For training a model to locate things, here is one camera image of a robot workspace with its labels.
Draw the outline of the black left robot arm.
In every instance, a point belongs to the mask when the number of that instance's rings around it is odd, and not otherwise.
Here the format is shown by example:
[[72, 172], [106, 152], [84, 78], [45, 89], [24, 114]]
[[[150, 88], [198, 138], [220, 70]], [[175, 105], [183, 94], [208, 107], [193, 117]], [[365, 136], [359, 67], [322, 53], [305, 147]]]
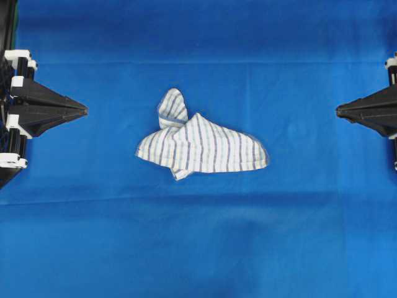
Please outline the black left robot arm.
[[28, 140], [88, 114], [88, 108], [36, 82], [38, 63], [15, 48], [17, 1], [1, 1], [1, 167], [25, 169]]

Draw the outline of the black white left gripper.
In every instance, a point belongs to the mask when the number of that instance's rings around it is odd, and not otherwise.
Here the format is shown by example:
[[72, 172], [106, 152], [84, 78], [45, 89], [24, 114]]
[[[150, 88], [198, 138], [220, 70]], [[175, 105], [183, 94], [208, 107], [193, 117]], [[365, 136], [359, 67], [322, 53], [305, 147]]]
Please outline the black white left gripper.
[[[11, 67], [6, 78], [8, 108], [1, 109], [2, 123], [7, 132], [6, 149], [1, 153], [2, 168], [26, 168], [27, 140], [39, 137], [49, 129], [88, 115], [87, 107], [62, 96], [34, 80], [37, 62], [29, 50], [4, 50], [3, 61]], [[18, 89], [18, 97], [12, 92]], [[41, 106], [70, 109], [22, 109], [23, 101]]]

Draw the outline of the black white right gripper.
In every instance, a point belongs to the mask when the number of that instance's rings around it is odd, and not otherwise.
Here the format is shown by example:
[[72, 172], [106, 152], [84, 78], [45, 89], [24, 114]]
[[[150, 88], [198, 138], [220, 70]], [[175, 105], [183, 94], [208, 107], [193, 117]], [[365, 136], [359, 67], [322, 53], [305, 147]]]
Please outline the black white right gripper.
[[[339, 118], [363, 125], [377, 131], [382, 137], [388, 137], [392, 140], [395, 156], [394, 169], [396, 169], [396, 53], [393, 58], [387, 59], [385, 68], [388, 71], [389, 87], [338, 106], [336, 114]], [[342, 112], [381, 107], [387, 107], [388, 113], [391, 115], [365, 115], [360, 112], [358, 114]]]

